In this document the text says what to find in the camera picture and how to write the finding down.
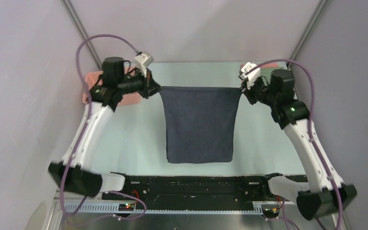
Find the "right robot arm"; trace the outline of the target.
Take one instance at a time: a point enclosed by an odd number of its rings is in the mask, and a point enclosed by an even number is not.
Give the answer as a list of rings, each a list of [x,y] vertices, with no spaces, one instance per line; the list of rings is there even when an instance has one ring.
[[[357,190],[343,181],[326,156],[309,123],[309,109],[295,97],[292,71],[275,69],[268,81],[260,72],[240,70],[241,92],[250,104],[260,102],[270,107],[273,120],[294,146],[307,177],[307,183],[302,183],[279,173],[266,175],[260,196],[272,200],[278,195],[293,202],[306,220],[338,213],[340,207],[345,209]]]

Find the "green white striped garment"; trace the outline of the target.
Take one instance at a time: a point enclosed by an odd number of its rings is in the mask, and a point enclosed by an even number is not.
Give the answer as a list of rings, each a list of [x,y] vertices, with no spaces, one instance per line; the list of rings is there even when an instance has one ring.
[[[262,79],[264,85],[270,84],[272,72],[275,70],[284,70],[284,68],[261,68],[260,78]]]

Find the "dark navy garment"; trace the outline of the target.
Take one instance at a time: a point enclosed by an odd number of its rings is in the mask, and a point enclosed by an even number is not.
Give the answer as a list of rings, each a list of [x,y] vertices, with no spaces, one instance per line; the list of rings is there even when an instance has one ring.
[[[240,89],[165,86],[160,95],[169,163],[232,161]]]

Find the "salmon pink t-shirt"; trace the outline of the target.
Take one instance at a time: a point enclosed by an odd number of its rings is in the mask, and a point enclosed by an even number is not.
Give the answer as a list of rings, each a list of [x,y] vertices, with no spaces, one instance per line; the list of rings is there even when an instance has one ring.
[[[241,65],[241,70],[248,70],[249,67],[255,67],[255,66],[257,66],[256,63],[247,62]],[[261,71],[266,70],[266,69],[281,69],[281,68],[282,67],[277,62],[265,64],[260,67]]]

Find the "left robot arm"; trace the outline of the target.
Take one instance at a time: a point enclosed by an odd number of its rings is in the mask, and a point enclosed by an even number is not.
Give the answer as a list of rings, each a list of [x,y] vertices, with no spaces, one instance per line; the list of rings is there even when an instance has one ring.
[[[132,186],[125,182],[124,175],[91,170],[100,136],[124,95],[138,93],[148,99],[161,91],[149,70],[152,56],[140,53],[135,57],[135,66],[129,70],[125,70],[125,62],[121,57],[104,60],[99,83],[89,89],[83,120],[71,147],[60,162],[51,162],[48,167],[62,192],[95,197],[114,191],[123,200],[132,195]]]

